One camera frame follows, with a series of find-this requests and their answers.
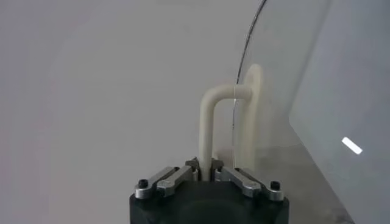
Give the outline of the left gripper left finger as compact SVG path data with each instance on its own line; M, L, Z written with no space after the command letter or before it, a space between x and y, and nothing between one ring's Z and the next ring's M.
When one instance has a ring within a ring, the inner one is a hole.
M176 189L185 181L199 180L199 162L193 158L185 162L182 167L165 167L147 179L140 179L135 186L135 198L147 200L157 192L163 197L175 194Z

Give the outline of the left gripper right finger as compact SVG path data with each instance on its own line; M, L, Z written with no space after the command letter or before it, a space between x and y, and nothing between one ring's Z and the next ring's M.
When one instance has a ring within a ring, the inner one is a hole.
M250 169L227 167L222 160L212 158L210 172L212 181L232 182L246 197L255 198L262 195L270 201L284 200L284 192L278 181L267 186L255 178Z

